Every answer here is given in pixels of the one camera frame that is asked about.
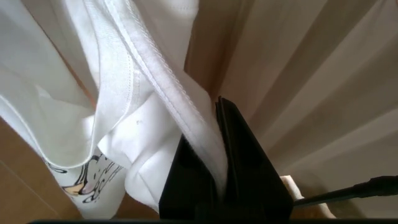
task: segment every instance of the clothing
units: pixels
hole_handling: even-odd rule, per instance
[[[85,218],[111,218],[123,189],[158,210],[181,134],[222,195],[228,165],[211,102],[182,70],[197,9],[0,1],[0,115]]]

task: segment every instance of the black cable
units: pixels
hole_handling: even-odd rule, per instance
[[[373,196],[390,196],[398,194],[398,176],[375,177],[368,182],[356,184],[341,190],[303,198],[294,202],[294,207],[304,207],[325,202],[337,202],[351,198],[366,198]]]

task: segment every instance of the graphic print on shirt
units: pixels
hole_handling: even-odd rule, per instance
[[[53,172],[58,174],[68,174],[68,170],[54,167],[46,162],[47,166]],[[77,196],[87,196],[82,203],[96,202],[105,185],[123,167],[115,164],[106,158],[102,153],[91,157],[85,165],[80,167],[80,174],[71,185],[61,186],[61,188],[71,196],[72,200]]]

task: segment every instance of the floor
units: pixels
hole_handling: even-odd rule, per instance
[[[81,218],[78,210],[36,153],[0,119],[0,220]],[[115,218],[158,219],[158,214],[125,195]]]

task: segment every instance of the beige curtain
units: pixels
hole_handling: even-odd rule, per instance
[[[395,0],[201,0],[186,69],[303,188],[398,175]],[[332,212],[398,217],[396,196],[351,203]]]

